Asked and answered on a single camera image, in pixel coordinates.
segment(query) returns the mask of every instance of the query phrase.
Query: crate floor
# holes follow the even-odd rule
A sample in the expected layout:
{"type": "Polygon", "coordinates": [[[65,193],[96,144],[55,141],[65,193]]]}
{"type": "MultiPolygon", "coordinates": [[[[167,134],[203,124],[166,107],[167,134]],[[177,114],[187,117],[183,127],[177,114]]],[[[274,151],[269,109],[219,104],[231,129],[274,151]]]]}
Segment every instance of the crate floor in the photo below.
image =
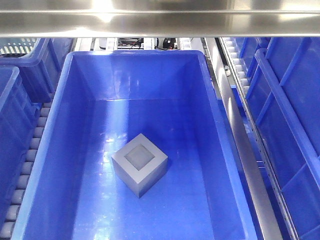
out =
{"type": "Polygon", "coordinates": [[[181,99],[94,103],[73,240],[214,239],[188,106],[181,99]],[[168,156],[168,170],[137,198],[116,176],[111,155],[140,133],[168,156]]]}

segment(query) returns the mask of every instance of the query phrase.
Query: gray roller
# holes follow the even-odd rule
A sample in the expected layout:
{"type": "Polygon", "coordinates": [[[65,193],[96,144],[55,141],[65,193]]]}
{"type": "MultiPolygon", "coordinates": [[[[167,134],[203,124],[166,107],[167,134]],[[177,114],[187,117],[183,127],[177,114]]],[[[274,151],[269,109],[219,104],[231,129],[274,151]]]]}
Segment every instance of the gray roller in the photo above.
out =
{"type": "Polygon", "coordinates": [[[44,108],[51,108],[51,105],[52,105],[52,102],[45,102],[45,103],[43,104],[43,107],[44,107],[44,108]]]}
{"type": "Polygon", "coordinates": [[[44,127],[40,127],[40,126],[36,127],[34,129],[33,137],[34,138],[41,138],[42,134],[44,133],[44,129],[45,129],[44,127]]]}
{"type": "Polygon", "coordinates": [[[41,138],[39,137],[32,138],[30,143],[30,149],[38,149],[40,145],[40,141],[41,141],[41,138]]]}
{"type": "Polygon", "coordinates": [[[242,85],[243,87],[250,85],[248,79],[246,79],[246,78],[241,78],[241,79],[240,79],[240,83],[241,83],[241,85],[242,85]]]}
{"type": "Polygon", "coordinates": [[[229,46],[228,47],[230,53],[238,53],[239,48],[237,46],[229,46]]]}
{"type": "Polygon", "coordinates": [[[5,222],[0,231],[0,238],[9,239],[11,238],[12,232],[14,231],[15,223],[8,221],[5,222]]]}
{"type": "Polygon", "coordinates": [[[239,58],[235,58],[235,59],[232,59],[232,60],[233,60],[233,63],[234,63],[235,65],[241,64],[241,61],[240,61],[239,58]]]}
{"type": "Polygon", "coordinates": [[[49,107],[43,107],[40,110],[40,117],[48,117],[50,112],[50,108],[49,107]]]}
{"type": "Polygon", "coordinates": [[[246,78],[246,74],[244,71],[238,71],[238,75],[240,79],[245,79],[246,78]]]}
{"type": "Polygon", "coordinates": [[[230,55],[233,59],[236,59],[239,57],[237,52],[231,52],[230,55]]]}
{"type": "Polygon", "coordinates": [[[27,184],[29,182],[29,175],[20,175],[18,179],[18,184],[16,186],[17,189],[26,189],[27,184]]]}
{"type": "Polygon", "coordinates": [[[5,218],[9,221],[15,221],[18,217],[19,210],[20,210],[19,205],[11,205],[8,211],[6,212],[5,218]]]}
{"type": "Polygon", "coordinates": [[[37,152],[38,150],[36,149],[29,149],[27,152],[26,152],[26,160],[28,162],[34,162],[35,159],[36,159],[36,155],[37,155],[37,152]]]}
{"type": "Polygon", "coordinates": [[[249,90],[249,86],[244,86],[244,87],[243,87],[243,93],[244,93],[244,95],[247,95],[248,90],[249,90]]]}
{"type": "Polygon", "coordinates": [[[41,117],[38,118],[37,126],[44,128],[45,125],[46,125],[46,122],[47,122],[47,118],[41,116],[41,117]]]}
{"type": "Polygon", "coordinates": [[[34,166],[34,163],[33,163],[32,161],[26,161],[26,162],[24,162],[23,165],[22,165],[21,174],[22,174],[22,175],[30,175],[33,166],[34,166]]]}
{"type": "Polygon", "coordinates": [[[232,47],[233,45],[234,45],[234,42],[233,41],[226,41],[226,45],[228,46],[228,47],[232,47]]]}
{"type": "Polygon", "coordinates": [[[12,204],[21,204],[22,199],[24,198],[25,190],[17,189],[14,191],[12,196],[12,204]]]}
{"type": "Polygon", "coordinates": [[[237,72],[243,72],[243,67],[242,67],[241,64],[235,65],[235,69],[236,69],[237,72]]]}

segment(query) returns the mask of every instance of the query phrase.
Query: cube top face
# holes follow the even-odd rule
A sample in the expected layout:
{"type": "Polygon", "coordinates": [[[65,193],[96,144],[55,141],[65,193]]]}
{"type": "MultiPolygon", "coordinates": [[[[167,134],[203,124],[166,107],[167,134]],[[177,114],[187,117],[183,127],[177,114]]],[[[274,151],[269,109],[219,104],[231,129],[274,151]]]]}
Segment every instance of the cube top face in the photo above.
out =
{"type": "Polygon", "coordinates": [[[138,171],[140,171],[155,156],[142,144],[137,145],[127,155],[124,156],[138,171]]]}
{"type": "Polygon", "coordinates": [[[119,149],[112,159],[139,184],[166,161],[168,156],[140,133],[119,149]]]}

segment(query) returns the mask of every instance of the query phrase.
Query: black cable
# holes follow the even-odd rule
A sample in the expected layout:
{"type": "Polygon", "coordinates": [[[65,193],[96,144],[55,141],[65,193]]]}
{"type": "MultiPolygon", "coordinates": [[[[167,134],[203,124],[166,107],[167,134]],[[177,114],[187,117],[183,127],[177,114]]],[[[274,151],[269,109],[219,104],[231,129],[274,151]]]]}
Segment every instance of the black cable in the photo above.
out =
{"type": "Polygon", "coordinates": [[[138,39],[131,47],[130,49],[132,49],[133,47],[135,47],[137,44],[139,44],[139,49],[141,48],[141,44],[142,44],[142,39],[138,39]]]}
{"type": "Polygon", "coordinates": [[[167,51],[171,48],[161,48],[161,47],[158,47],[158,46],[154,46],[155,49],[160,49],[160,50],[163,50],[163,51],[167,51]]]}
{"type": "Polygon", "coordinates": [[[220,43],[220,40],[219,40],[218,37],[215,37],[215,42],[216,42],[216,46],[218,47],[218,51],[220,53],[223,65],[224,66],[228,66],[227,58],[225,56],[225,53],[224,53],[224,51],[222,49],[222,46],[221,46],[221,43],[220,43]]]}

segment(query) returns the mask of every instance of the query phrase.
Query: blue plastic crate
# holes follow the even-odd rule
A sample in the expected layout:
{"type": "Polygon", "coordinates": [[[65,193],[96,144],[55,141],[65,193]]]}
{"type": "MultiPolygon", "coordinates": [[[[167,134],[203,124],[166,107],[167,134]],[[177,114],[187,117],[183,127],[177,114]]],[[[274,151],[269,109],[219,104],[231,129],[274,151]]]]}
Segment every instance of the blue plastic crate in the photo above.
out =
{"type": "Polygon", "coordinates": [[[50,102],[72,43],[73,38],[0,38],[0,65],[19,67],[32,102],[50,102]]]}
{"type": "Polygon", "coordinates": [[[266,49],[258,50],[248,91],[248,104],[257,114],[255,123],[302,240],[320,236],[320,72],[315,67],[319,46],[318,38],[305,38],[281,82],[266,59],[266,49]],[[261,94],[262,86],[268,96],[252,97],[261,94]]]}
{"type": "Polygon", "coordinates": [[[73,52],[13,238],[256,240],[228,141],[201,52],[73,52]],[[168,169],[137,198],[111,155],[140,133],[168,169]]]}
{"type": "Polygon", "coordinates": [[[270,63],[279,82],[291,63],[303,37],[273,37],[265,58],[270,63]]]}
{"type": "Polygon", "coordinates": [[[235,43],[239,49],[242,49],[242,45],[244,44],[245,37],[235,37],[235,43]]]}
{"type": "Polygon", "coordinates": [[[231,90],[233,92],[233,95],[234,95],[234,98],[235,98],[235,101],[236,101],[236,105],[239,108],[243,108],[243,105],[242,105],[242,102],[241,102],[241,99],[240,99],[240,96],[239,96],[239,93],[238,93],[236,85],[230,85],[230,87],[231,87],[231,90]]]}
{"type": "Polygon", "coordinates": [[[0,66],[0,229],[39,116],[15,66],[0,66]]]}
{"type": "Polygon", "coordinates": [[[257,62],[254,59],[255,53],[258,49],[267,48],[270,39],[270,37],[245,37],[243,40],[242,47],[239,49],[239,58],[244,61],[243,70],[249,82],[257,68],[257,62]]]}

